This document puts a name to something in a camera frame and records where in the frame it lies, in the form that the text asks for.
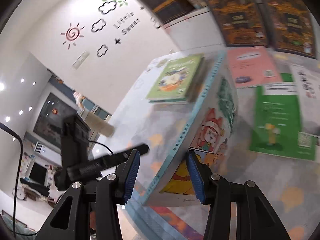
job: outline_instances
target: tablecloth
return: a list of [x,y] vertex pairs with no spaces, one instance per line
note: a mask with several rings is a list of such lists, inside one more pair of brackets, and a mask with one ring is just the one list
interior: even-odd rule
[[[155,149],[160,145],[171,143],[170,140],[165,141],[156,129],[147,131],[148,137],[142,138],[141,128],[148,118],[159,123],[166,119],[172,122],[170,133],[174,138],[185,123],[188,106],[177,106],[177,111],[184,110],[176,116],[166,113],[165,106],[162,106],[164,111],[160,113],[161,116],[149,116],[151,105],[145,100],[145,96],[155,77],[161,72],[159,65],[163,59],[173,59],[181,53],[188,55],[199,52],[201,49],[177,52],[151,62],[110,119],[109,123],[115,127],[114,135],[111,138],[100,136],[98,141],[105,143],[113,152],[146,140],[153,152],[157,152]],[[280,72],[286,72],[288,65],[297,61],[319,72],[316,60],[287,53],[270,53],[274,55]],[[238,89],[237,93],[239,112],[235,124],[236,138],[230,157],[222,163],[218,173],[228,181],[236,183],[243,184],[247,180],[253,180],[277,212],[291,239],[307,239],[320,221],[320,165],[311,161],[248,151],[253,127],[255,89]],[[93,148],[95,157],[105,153],[100,146]],[[126,204],[129,216],[147,239],[202,239],[209,206],[198,204],[189,207],[145,207],[139,203],[139,196],[144,194],[148,181],[153,179],[159,165],[157,162],[144,164],[143,157],[141,158],[135,189]],[[114,169],[106,170],[103,175],[113,171]],[[231,207],[230,239],[235,239],[235,204],[232,203]]]

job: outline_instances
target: green book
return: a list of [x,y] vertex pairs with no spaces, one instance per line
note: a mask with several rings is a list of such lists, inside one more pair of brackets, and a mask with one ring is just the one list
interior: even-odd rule
[[293,82],[256,88],[255,124],[250,150],[316,160],[318,138],[301,132],[300,108]]
[[168,100],[168,103],[188,101],[201,60],[202,55],[198,54],[169,61],[146,99]]

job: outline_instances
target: black cable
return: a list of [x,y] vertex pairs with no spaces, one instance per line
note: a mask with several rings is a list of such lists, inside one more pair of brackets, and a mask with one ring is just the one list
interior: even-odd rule
[[30,235],[28,235],[28,234],[21,234],[21,233],[17,233],[16,232],[16,235],[20,235],[20,236],[35,236],[36,234],[38,234],[38,232],[36,232],[36,233],[34,233],[34,234],[30,234]]
[[111,152],[112,155],[114,155],[113,152],[110,150],[110,148],[108,146],[104,145],[103,143],[96,142],[96,141],[89,141],[89,142],[97,143],[97,144],[100,144],[100,145],[104,146],[105,148],[107,148],[109,150],[109,152]]
[[13,236],[14,238],[16,237],[16,235],[20,235],[20,236],[35,236],[36,234],[38,234],[38,232],[34,233],[34,234],[21,234],[21,233],[16,233],[16,203],[17,203],[17,189],[18,189],[18,181],[19,181],[19,173],[20,173],[20,166],[21,166],[21,161],[22,161],[22,156],[23,156],[23,143],[22,140],[20,138],[20,136],[18,134],[16,134],[14,131],[12,131],[9,127],[7,127],[6,125],[4,125],[3,123],[0,122],[0,129],[4,130],[5,132],[9,133],[10,135],[12,135],[13,137],[15,137],[19,143],[20,143],[20,158],[19,158],[19,166],[18,166],[18,171],[17,171],[17,177],[16,177],[16,187],[14,189],[14,199],[13,199],[13,230],[11,230],[10,228],[8,228],[11,232],[13,232]]

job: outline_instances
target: book cover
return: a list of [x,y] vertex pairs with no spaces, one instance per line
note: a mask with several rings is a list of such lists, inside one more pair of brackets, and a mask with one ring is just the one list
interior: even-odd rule
[[265,47],[230,49],[227,59],[236,88],[282,81]]
[[293,82],[256,88],[255,124],[250,150],[316,160],[318,137],[301,132],[300,109]]
[[320,75],[296,64],[290,70],[299,95],[302,131],[320,135]]
[[226,46],[267,46],[265,28],[254,0],[205,0]]
[[149,100],[185,99],[202,55],[171,60],[147,95]]
[[153,206],[187,206],[197,202],[184,161],[194,149],[202,163],[214,171],[228,157],[238,102],[236,89],[220,55],[210,67],[202,92],[176,143],[140,202]]
[[310,12],[302,0],[262,0],[277,51],[316,58]]

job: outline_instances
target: book spine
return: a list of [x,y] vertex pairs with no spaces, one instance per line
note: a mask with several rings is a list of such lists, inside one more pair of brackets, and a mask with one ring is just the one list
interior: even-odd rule
[[180,133],[180,136],[178,137],[176,144],[170,150],[168,156],[166,157],[163,164],[161,165],[160,170],[158,171],[158,173],[154,177],[153,181],[148,186],[148,189],[146,190],[145,194],[140,197],[139,202],[141,204],[144,204],[148,200],[150,194],[153,192],[153,190],[155,189],[155,187],[159,183],[161,177],[164,175],[164,173],[166,172],[167,168],[169,167],[171,161],[173,160],[174,156],[176,155],[177,151],[179,150],[179,147],[180,147],[182,141],[184,140],[187,133],[189,132],[190,126],[192,125],[193,121],[196,118],[196,115],[198,114],[199,110],[201,109],[201,106],[202,106],[204,99],[207,97],[208,91],[214,81],[214,78],[215,78],[218,70],[221,67],[221,63],[223,62],[225,54],[226,54],[225,52],[221,52],[218,55],[218,58],[214,63],[214,67],[212,68],[210,75],[206,78],[204,89],[202,90],[201,94],[199,95],[199,97],[195,103],[195,106],[192,109],[190,118],[187,121],[187,123],[183,129],[183,132]]

